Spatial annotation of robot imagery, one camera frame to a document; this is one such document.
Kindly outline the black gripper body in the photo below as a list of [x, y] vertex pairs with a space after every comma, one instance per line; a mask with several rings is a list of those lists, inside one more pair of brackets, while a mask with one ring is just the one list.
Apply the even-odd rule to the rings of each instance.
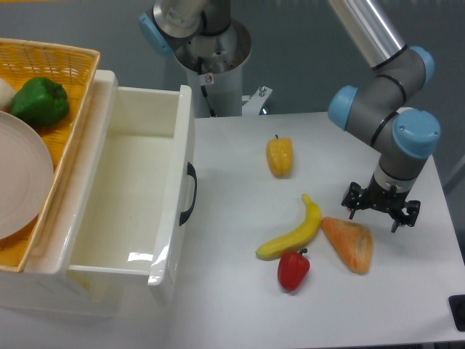
[[398, 192], [395, 186], [389, 190], [382, 188], [378, 183], [370, 183], [363, 194], [363, 209], [374, 209], [387, 213], [391, 218], [405, 216], [405, 200], [409, 192]]

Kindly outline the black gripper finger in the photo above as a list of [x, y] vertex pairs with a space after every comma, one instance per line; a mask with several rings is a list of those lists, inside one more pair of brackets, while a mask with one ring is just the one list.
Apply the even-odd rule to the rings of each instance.
[[404, 225], [413, 227], [416, 224], [420, 208], [421, 202], [417, 200], [393, 203], [390, 207], [390, 217], [393, 219], [391, 232], [395, 233], [400, 226]]
[[366, 189], [356, 182], [351, 182], [344, 194], [341, 205], [349, 211], [349, 219], [352, 220], [357, 211], [367, 209]]

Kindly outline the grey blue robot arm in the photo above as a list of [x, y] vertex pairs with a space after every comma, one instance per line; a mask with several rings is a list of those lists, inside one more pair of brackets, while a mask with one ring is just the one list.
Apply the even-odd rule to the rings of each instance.
[[[328, 117], [380, 155], [368, 186], [350, 184], [342, 205], [351, 213], [387, 213], [395, 227], [413, 226], [421, 204], [408, 194], [441, 130], [432, 114], [404, 105], [429, 82], [434, 60], [421, 47], [405, 43], [376, 1], [330, 5], [375, 77], [362, 89], [341, 88], [328, 106]], [[157, 53], [175, 56], [184, 68], [197, 116], [259, 114], [268, 91], [242, 95], [251, 35], [231, 17], [228, 1], [157, 1], [139, 16], [139, 27]]]

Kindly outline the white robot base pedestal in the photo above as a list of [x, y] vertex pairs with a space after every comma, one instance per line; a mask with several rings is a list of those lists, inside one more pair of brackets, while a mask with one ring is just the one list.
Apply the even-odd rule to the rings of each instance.
[[251, 54], [251, 35], [232, 19], [218, 36], [196, 36], [175, 52], [192, 90], [197, 118], [242, 114], [243, 66]]

